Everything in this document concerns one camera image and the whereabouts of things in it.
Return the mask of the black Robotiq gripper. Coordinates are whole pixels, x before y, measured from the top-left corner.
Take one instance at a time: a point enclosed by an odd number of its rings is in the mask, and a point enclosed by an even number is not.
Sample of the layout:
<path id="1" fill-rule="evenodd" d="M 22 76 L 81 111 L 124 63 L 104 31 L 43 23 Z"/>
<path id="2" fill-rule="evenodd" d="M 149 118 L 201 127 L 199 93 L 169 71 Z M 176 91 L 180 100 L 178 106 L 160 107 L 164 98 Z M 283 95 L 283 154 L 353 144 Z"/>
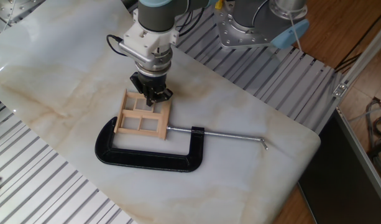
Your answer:
<path id="1" fill-rule="evenodd" d="M 137 91 L 145 96 L 147 106 L 168 101 L 173 96 L 173 92 L 166 86 L 166 79 L 166 75 L 150 77 L 139 72 L 134 72 L 130 77 Z"/>

